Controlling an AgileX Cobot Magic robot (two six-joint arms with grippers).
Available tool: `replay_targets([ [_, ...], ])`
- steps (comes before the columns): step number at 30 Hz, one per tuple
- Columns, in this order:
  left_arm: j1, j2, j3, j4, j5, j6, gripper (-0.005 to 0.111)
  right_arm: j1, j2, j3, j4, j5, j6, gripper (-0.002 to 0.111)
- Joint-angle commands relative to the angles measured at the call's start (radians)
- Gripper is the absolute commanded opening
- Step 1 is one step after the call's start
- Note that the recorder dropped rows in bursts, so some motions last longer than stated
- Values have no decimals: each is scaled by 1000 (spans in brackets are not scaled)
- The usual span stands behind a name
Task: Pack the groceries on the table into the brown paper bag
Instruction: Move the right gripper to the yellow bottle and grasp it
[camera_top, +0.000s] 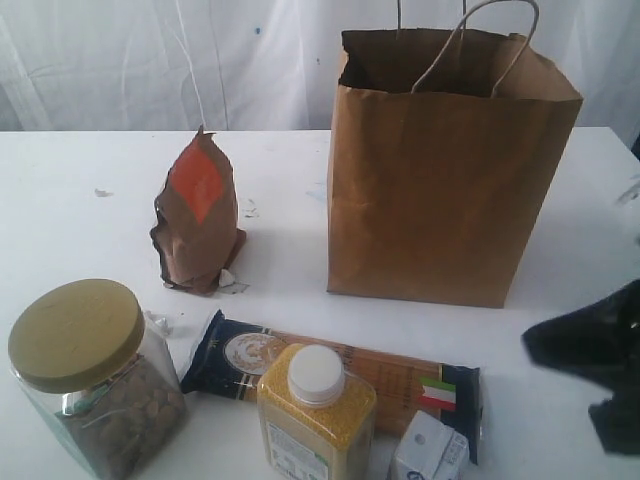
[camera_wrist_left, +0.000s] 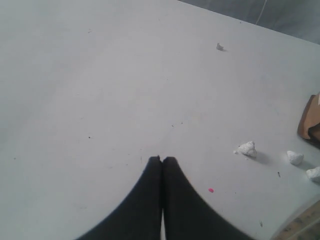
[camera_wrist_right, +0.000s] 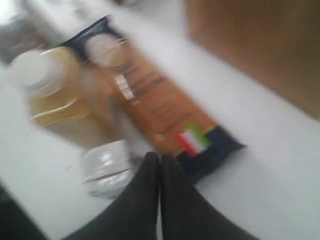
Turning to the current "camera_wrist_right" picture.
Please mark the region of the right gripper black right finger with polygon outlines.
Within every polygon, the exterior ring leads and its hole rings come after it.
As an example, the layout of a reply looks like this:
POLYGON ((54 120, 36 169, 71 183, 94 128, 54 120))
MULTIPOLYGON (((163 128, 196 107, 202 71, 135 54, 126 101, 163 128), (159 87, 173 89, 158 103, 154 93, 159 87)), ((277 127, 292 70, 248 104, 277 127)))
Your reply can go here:
POLYGON ((165 240, 236 240, 237 227, 193 187, 175 157, 160 159, 160 206, 165 240))

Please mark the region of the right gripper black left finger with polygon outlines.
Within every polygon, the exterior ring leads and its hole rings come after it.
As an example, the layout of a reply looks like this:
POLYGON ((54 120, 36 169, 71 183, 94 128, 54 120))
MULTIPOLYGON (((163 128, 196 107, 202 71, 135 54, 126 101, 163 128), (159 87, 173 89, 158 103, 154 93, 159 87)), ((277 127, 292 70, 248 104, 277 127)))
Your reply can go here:
POLYGON ((66 240, 156 240, 159 156, 147 152, 122 193, 95 219, 66 240))

